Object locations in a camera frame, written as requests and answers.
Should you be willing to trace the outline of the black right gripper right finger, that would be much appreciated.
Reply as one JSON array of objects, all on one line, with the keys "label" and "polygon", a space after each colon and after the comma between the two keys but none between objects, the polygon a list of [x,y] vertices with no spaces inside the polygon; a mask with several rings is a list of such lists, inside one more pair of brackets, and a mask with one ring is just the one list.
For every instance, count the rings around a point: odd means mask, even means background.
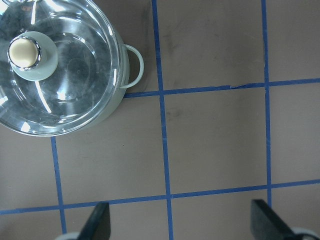
[{"label": "black right gripper right finger", "polygon": [[250,230],[255,240],[296,240],[296,234],[263,199],[250,205]]}]

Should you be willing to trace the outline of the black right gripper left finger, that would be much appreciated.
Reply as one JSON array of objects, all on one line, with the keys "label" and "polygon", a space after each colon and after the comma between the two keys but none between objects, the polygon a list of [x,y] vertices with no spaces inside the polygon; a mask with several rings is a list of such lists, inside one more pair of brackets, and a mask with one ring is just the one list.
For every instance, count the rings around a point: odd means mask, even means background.
[{"label": "black right gripper left finger", "polygon": [[109,240],[111,237],[110,205],[98,203],[79,233],[79,240]]}]

